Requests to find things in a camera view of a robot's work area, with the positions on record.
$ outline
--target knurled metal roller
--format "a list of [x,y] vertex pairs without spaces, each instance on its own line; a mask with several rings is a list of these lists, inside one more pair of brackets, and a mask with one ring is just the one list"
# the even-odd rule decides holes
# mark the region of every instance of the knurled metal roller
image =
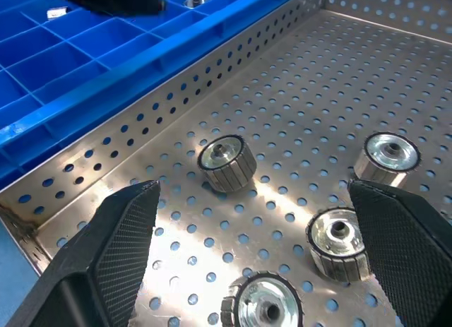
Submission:
[[259,271],[235,280],[221,304],[224,327],[303,326],[302,301],[278,274]]
[[350,283],[371,275],[354,210],[320,212],[307,225],[306,236],[317,268],[327,277]]
[[212,188],[229,193],[248,184],[257,163],[241,136],[226,135],[210,142],[201,151],[198,167]]
[[364,142],[353,169],[358,179],[401,187],[420,160],[416,146],[403,136],[375,133]]

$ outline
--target blue plastic crate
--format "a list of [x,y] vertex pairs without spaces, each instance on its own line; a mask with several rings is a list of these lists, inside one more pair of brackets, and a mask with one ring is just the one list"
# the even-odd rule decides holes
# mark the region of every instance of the blue plastic crate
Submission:
[[0,189],[287,0],[166,1],[161,15],[115,18],[0,0]]

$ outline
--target blue crate divider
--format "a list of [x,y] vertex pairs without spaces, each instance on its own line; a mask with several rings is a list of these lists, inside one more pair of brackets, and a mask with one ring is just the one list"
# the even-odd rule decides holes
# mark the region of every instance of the blue crate divider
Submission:
[[0,0],[0,189],[287,0],[165,1],[158,16],[117,18]]

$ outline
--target metal roller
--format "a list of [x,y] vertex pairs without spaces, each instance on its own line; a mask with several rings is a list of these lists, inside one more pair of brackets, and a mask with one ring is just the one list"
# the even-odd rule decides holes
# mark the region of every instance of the metal roller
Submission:
[[371,275],[354,210],[334,208],[319,213],[309,222],[306,236],[314,262],[324,275],[342,283]]
[[248,184],[257,163],[241,136],[226,135],[201,151],[198,167],[216,191],[229,193]]
[[235,280],[221,304],[224,327],[302,327],[302,301],[278,274],[254,272]]
[[401,187],[420,163],[420,153],[406,138],[375,133],[367,138],[353,167],[358,179]]

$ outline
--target stainless steel tray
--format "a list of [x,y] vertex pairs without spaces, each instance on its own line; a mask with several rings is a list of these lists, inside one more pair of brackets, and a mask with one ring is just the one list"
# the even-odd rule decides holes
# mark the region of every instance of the stainless steel tray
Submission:
[[[326,10],[323,0],[289,1],[5,189],[4,223],[42,272],[105,196],[160,179],[130,326],[220,325],[228,285],[251,270],[280,272],[294,284],[305,326],[397,326],[374,278],[324,278],[304,236],[317,211],[351,205],[350,168],[374,131],[417,144],[422,163],[405,188],[451,217],[452,35],[442,16],[451,1],[394,1],[363,0],[355,9],[358,0],[326,0]],[[416,17],[410,1],[418,13],[428,3],[425,13],[436,13],[434,28],[443,31],[413,34],[415,20],[402,17]],[[392,28],[377,24],[387,21],[377,10]],[[245,190],[223,196],[206,185],[196,157],[229,133],[245,138],[258,169]],[[19,203],[24,194],[31,200]]]

